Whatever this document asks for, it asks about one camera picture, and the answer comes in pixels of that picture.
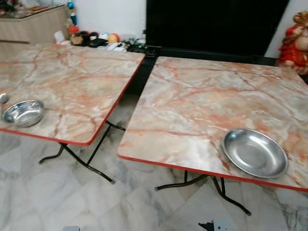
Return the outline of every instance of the tiled floor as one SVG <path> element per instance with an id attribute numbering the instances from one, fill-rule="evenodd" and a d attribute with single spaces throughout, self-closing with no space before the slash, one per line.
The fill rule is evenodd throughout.
<path id="1" fill-rule="evenodd" d="M 126 126 L 137 98 L 124 95 L 110 121 Z M 227 181 L 227 195 L 252 216 L 222 200 L 210 180 L 156 192 L 182 180 L 179 170 L 121 160 L 123 132 L 111 129 L 92 161 L 116 180 L 111 185 L 64 152 L 55 142 L 0 133 L 0 231 L 202 231 L 198 223 L 222 219 L 233 231 L 308 231 L 308 198 L 295 191 Z M 72 147 L 87 159 L 90 147 Z"/>

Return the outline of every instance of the white wall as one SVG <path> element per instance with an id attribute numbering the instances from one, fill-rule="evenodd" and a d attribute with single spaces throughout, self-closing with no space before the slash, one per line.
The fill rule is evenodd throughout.
<path id="1" fill-rule="evenodd" d="M 265 53 L 266 57 L 278 58 L 280 51 L 279 48 L 282 45 L 282 40 L 285 36 L 285 31 L 293 26 L 293 16 L 300 11 L 308 9 L 308 0 L 290 0 L 282 19 L 278 25 L 277 31 Z"/>
<path id="2" fill-rule="evenodd" d="M 42 4 L 67 3 L 67 0 L 40 0 Z M 74 0 L 81 30 L 118 33 L 122 39 L 140 36 L 145 29 L 146 0 Z M 290 0 L 277 28 L 266 57 L 279 57 L 279 47 L 287 28 L 294 25 L 293 16 L 308 9 L 308 0 Z"/>

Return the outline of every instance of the red table edge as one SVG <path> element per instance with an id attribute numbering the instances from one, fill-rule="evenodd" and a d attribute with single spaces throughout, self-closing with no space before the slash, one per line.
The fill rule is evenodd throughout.
<path id="1" fill-rule="evenodd" d="M 103 120 L 102 124 L 99 126 L 99 128 L 97 129 L 96 133 L 94 134 L 94 136 L 92 137 L 92 139 L 88 142 L 74 142 L 74 141 L 66 141 L 66 140 L 60 140 L 57 138 L 51 138 L 51 137 L 45 137 L 45 136 L 39 136 L 39 135 L 35 135 L 35 134 L 29 134 L 26 132 L 22 132 L 22 131 L 12 131 L 6 128 L 0 128 L 0 131 L 4 131 L 4 132 L 8 132 L 8 133 L 12 133 L 12 134 L 17 134 L 17 135 L 22 135 L 22 136 L 28 136 L 28 137 L 32 137 L 32 138 L 39 138 L 39 139 L 44 139 L 44 140 L 49 140 L 49 141 L 55 141 L 55 142 L 59 142 L 59 143 L 66 143 L 66 144 L 71 144 L 71 145 L 76 145 L 76 146 L 89 146 L 91 145 L 96 137 L 98 136 L 98 134 L 100 133 L 101 129 L 103 128 L 107 118 L 109 117 L 109 115 L 112 113 L 112 111 L 114 110 L 114 108 L 116 107 L 117 103 L 119 102 L 119 100 L 121 99 L 122 95 L 124 94 L 126 88 L 129 86 L 130 82 L 132 81 L 132 79 L 134 78 L 134 76 L 136 75 L 137 71 L 139 70 L 142 62 L 144 61 L 145 55 L 143 57 L 143 59 L 140 61 L 139 65 L 137 66 L 135 72 L 132 74 L 132 76 L 130 77 L 129 81 L 127 82 L 127 84 L 125 85 L 125 87 L 123 88 L 121 94 L 119 95 L 119 97 L 117 98 L 117 100 L 115 101 L 114 105 L 111 107 L 109 113 L 105 116 L 105 119 Z"/>
<path id="2" fill-rule="evenodd" d="M 242 177 L 224 175 L 224 174 L 215 173 L 215 172 L 207 172 L 207 171 L 202 171 L 202 170 L 198 170 L 198 169 L 194 169 L 194 168 L 189 168 L 189 167 L 181 167 L 181 166 L 177 166 L 177 165 L 164 164 L 164 163 L 150 161 L 150 160 L 137 159 L 137 158 L 133 158 L 133 157 L 123 156 L 123 155 L 120 155 L 120 154 L 118 154 L 118 156 L 120 158 L 122 158 L 122 159 L 131 160 L 131 161 L 135 161 L 135 162 L 142 162 L 142 163 L 151 164 L 151 165 L 158 165 L 158 166 L 163 166 L 163 167 L 177 168 L 177 169 L 180 169 L 180 170 L 187 170 L 187 171 L 190 171 L 190 172 L 197 172 L 197 173 L 206 174 L 206 175 L 209 175 L 209 176 L 229 178 L 229 179 L 232 179 L 232 180 L 240 180 L 240 181 L 245 181 L 245 182 L 254 183 L 254 184 L 261 184 L 261 185 L 267 185 L 267 186 L 272 186 L 272 187 L 277 187 L 277 188 L 284 188 L 284 189 L 291 189 L 291 190 L 302 191 L 302 192 L 308 193 L 308 188 L 303 189 L 303 188 L 298 188 L 298 187 L 293 187 L 293 186 L 287 186 L 287 185 L 282 185 L 282 184 L 270 183 L 270 182 L 261 181 L 261 180 L 253 180 L 253 179 L 247 179 L 247 178 L 242 178 Z"/>

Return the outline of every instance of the table leg frame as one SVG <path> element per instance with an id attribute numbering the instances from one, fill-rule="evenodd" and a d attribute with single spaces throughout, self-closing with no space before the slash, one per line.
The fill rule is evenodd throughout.
<path id="1" fill-rule="evenodd" d="M 60 144 L 60 150 L 58 151 L 58 153 L 56 155 L 52 155 L 52 156 L 47 156 L 47 157 L 44 157 L 42 158 L 38 163 L 39 164 L 42 164 L 43 162 L 45 162 L 46 160 L 49 160 L 49 159 L 54 159 L 54 158 L 57 158 L 59 157 L 63 150 L 66 150 L 69 154 L 71 154 L 81 165 L 83 165 L 84 167 L 86 167 L 87 169 L 97 173 L 98 175 L 104 177 L 106 180 L 108 180 L 110 183 L 114 184 L 115 181 L 112 180 L 110 177 L 108 177 L 106 174 L 102 173 L 101 171 L 93 168 L 90 166 L 90 163 L 92 161 L 92 159 L 94 158 L 94 156 L 96 155 L 100 145 L 102 144 L 103 140 L 106 138 L 107 136 L 107 133 L 109 132 L 110 128 L 113 127 L 113 128 L 116 128 L 116 129 L 120 129 L 122 131 L 125 131 L 126 129 L 121 127 L 121 126 L 118 126 L 118 125 L 115 125 L 115 124 L 112 124 L 110 123 L 109 121 L 106 121 L 106 123 L 109 125 L 107 130 L 105 131 L 105 133 L 103 134 L 102 138 L 100 139 L 99 143 L 97 144 L 97 146 L 95 147 L 91 157 L 89 158 L 89 160 L 87 162 L 84 162 L 82 159 L 80 159 L 68 146 L 67 146 L 67 143 L 59 143 Z"/>
<path id="2" fill-rule="evenodd" d="M 188 171 L 185 170 L 185 175 L 184 175 L 184 182 L 183 183 L 176 183 L 176 184 L 166 184 L 166 185 L 162 185 L 162 186 L 158 186 L 158 187 L 155 187 L 155 190 L 158 191 L 158 190 L 162 190 L 162 189 L 167 189 L 167 188 L 177 188 L 177 187 L 185 187 L 185 186 L 188 186 L 188 185 L 191 185 L 191 184 L 194 184 L 196 183 L 197 181 L 199 180 L 202 180 L 206 177 L 209 177 L 209 175 L 201 175 L 197 178 L 194 178 L 190 181 L 187 181 L 187 175 L 188 175 Z M 218 184 L 218 181 L 216 179 L 216 177 L 213 177 L 211 176 L 211 179 L 215 185 L 215 188 L 217 190 L 217 192 L 219 193 L 219 195 L 225 199 L 226 201 L 230 202 L 231 204 L 234 204 L 235 206 L 239 207 L 242 211 L 244 211 L 248 216 L 251 216 L 251 212 L 246 209 L 242 204 L 232 200 L 231 198 L 227 197 L 226 196 L 226 187 L 225 187 L 225 180 L 223 177 L 221 177 L 221 188 Z"/>

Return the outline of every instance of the metal plate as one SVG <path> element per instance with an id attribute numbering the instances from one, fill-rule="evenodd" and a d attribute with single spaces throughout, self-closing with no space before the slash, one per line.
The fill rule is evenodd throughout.
<path id="1" fill-rule="evenodd" d="M 42 119 L 43 112 L 43 102 L 38 100 L 22 101 L 5 110 L 3 121 L 20 127 L 29 127 Z"/>
<path id="2" fill-rule="evenodd" d="M 272 138 L 250 129 L 229 131 L 223 152 L 241 170 L 261 178 L 278 178 L 288 169 L 288 157 Z"/>

